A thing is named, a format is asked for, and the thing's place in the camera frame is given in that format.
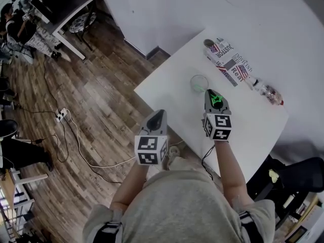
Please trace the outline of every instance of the power strip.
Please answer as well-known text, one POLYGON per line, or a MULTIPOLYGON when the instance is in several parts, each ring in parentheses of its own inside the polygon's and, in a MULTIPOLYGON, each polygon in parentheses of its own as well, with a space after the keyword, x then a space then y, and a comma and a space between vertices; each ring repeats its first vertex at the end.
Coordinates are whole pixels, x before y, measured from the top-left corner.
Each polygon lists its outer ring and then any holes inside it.
POLYGON ((67 110, 65 108, 56 114, 56 121, 59 123, 64 117, 67 118, 67 110))

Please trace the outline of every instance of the plastic bottle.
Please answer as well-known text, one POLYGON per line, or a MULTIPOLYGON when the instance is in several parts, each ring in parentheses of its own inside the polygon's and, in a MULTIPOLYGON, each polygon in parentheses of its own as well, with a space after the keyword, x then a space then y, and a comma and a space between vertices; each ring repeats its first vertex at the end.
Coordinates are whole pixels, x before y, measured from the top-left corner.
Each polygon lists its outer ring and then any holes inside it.
POLYGON ((254 88, 255 91, 258 91, 260 95, 267 97, 271 104, 284 104, 281 94, 273 87, 264 84, 264 82, 260 78, 255 78, 249 75, 248 78, 246 78, 246 81, 250 86, 252 86, 252 88, 254 88))

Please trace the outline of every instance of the yellow object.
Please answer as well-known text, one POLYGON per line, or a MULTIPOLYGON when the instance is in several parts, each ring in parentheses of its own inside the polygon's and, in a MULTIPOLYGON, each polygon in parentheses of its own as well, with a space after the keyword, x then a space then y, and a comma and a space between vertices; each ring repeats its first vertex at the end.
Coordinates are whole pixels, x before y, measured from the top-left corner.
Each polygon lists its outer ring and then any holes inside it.
POLYGON ((270 169, 269 177, 271 177, 273 183, 276 183, 278 181, 279 175, 274 170, 270 169))

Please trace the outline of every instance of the box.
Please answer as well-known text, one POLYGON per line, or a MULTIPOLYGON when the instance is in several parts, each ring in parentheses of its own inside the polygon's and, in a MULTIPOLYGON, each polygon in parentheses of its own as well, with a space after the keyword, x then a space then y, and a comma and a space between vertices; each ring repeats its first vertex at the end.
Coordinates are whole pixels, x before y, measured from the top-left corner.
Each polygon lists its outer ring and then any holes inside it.
POLYGON ((236 87, 252 72, 248 62, 225 40, 218 38, 210 47, 204 48, 204 55, 236 87))

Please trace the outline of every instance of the white desk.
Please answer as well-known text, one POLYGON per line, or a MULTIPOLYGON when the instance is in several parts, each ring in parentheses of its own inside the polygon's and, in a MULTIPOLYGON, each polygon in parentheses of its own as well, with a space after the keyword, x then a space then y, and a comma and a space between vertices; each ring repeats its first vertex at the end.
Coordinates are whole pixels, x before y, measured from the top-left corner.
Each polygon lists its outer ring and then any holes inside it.
MULTIPOLYGON (((245 83, 234 88, 203 55, 203 41, 216 37, 212 29, 198 34, 145 79, 135 92, 153 110, 166 110, 168 125, 202 158, 214 142, 206 138, 201 122, 205 111, 204 94, 196 94, 191 89, 190 79, 196 74, 204 75, 209 80, 209 88, 221 93, 229 103, 233 127, 229 142, 248 181, 275 145, 288 114, 283 106, 271 105, 266 97, 251 91, 245 83)), ((220 174, 215 150, 205 160, 220 174)))
POLYGON ((81 59, 85 59, 86 57, 71 43, 69 43, 61 34, 59 34, 59 31, 74 15, 76 15, 82 8, 87 6, 92 1, 93 0, 70 0, 64 11, 62 11, 61 14, 57 16, 57 21, 55 23, 50 22, 44 25, 45 29, 50 34, 54 35, 61 43, 66 45, 81 59))

